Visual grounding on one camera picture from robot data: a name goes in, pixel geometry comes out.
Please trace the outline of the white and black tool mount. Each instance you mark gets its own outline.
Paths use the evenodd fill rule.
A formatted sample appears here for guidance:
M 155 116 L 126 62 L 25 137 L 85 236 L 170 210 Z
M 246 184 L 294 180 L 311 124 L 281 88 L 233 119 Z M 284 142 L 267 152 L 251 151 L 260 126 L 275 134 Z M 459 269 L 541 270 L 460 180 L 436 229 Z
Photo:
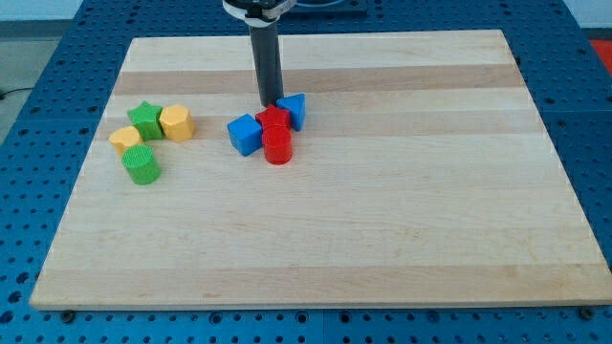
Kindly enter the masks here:
M 223 0 L 230 16 L 253 28 L 266 28 L 296 5 L 296 0 Z

